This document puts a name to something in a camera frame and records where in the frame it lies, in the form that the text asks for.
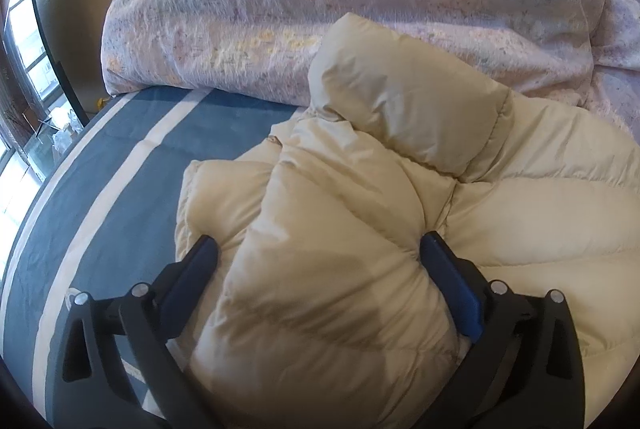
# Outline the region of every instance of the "bed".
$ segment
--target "bed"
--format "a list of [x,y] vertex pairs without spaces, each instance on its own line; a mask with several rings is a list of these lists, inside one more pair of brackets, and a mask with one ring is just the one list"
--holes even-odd
[[[173,4],[180,1],[183,5]],[[184,169],[192,160],[238,157],[304,105],[300,81],[303,85],[306,61],[329,19],[343,11],[337,2],[335,8],[323,7],[326,12],[317,22],[289,19],[270,32],[262,21],[247,19],[243,12],[251,8],[250,0],[242,0],[245,6],[226,8],[228,15],[215,17],[241,23],[239,28],[225,23],[223,30],[232,37],[226,45],[233,48],[223,54],[210,29],[197,25],[215,7],[216,0],[206,1],[210,6],[196,11],[192,0],[114,0],[103,38],[105,80],[112,93],[131,93],[95,117],[43,186],[17,236],[2,289],[0,350],[42,413],[50,412],[52,363],[72,297],[82,290],[95,297],[119,295],[174,260]],[[590,109],[639,141],[640,0],[596,3],[591,5],[595,10],[585,10],[588,16],[580,17],[584,26],[568,40],[565,30],[542,34],[540,44],[551,46],[533,48],[540,56],[529,65],[512,65],[508,59],[521,61],[518,56],[527,50],[522,45],[534,42],[513,42],[515,36],[500,32],[500,20],[491,16],[470,12],[444,22],[444,5],[439,20],[428,26],[416,27],[392,11],[385,22],[525,93]],[[159,20],[159,11],[166,13],[166,21]],[[505,30],[517,28],[501,23]],[[516,36],[530,28],[526,19],[520,24],[524,28]],[[271,34],[279,38],[274,41]],[[558,50],[562,42],[571,48]],[[207,56],[211,51],[215,58]],[[254,62],[252,56],[260,52],[266,57]],[[305,61],[298,63],[297,54]],[[554,70],[545,72],[547,62]],[[287,77],[281,82],[283,74]],[[145,385],[125,346],[122,354],[143,398]]]

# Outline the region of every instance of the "beige puffer jacket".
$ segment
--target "beige puffer jacket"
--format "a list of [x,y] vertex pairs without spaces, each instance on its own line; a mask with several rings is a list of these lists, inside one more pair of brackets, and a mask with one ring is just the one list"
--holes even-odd
[[487,279],[565,292],[593,420],[640,352],[640,148],[354,15],[309,83],[301,117],[185,174],[178,258],[209,234],[222,262],[180,344],[223,420],[410,427],[466,350],[417,260],[432,229]]

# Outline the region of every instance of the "silver screw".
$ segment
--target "silver screw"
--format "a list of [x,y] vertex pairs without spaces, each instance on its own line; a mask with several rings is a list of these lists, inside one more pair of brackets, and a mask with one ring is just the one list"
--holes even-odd
[[564,301],[564,294],[559,290],[552,290],[550,297],[551,301],[553,301],[554,303],[561,303],[562,301]]
[[76,303],[78,306],[83,305],[87,301],[89,301],[89,294],[87,294],[87,292],[81,292],[76,295],[76,297],[74,297],[74,303]]
[[149,292],[149,285],[146,283],[138,283],[131,289],[131,295],[133,297],[145,297]]
[[496,280],[491,282],[491,291],[497,295],[504,295],[507,293],[509,287],[504,281]]

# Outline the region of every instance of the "bed sheet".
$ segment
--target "bed sheet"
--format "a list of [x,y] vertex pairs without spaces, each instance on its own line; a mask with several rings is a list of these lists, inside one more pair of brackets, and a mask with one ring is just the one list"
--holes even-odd
[[[2,357],[41,413],[51,413],[48,385],[73,296],[113,297],[152,281],[175,260],[187,165],[238,157],[294,111],[220,90],[162,87],[116,99],[92,121],[36,197],[4,276]],[[146,386],[124,338],[119,344],[142,398]]]

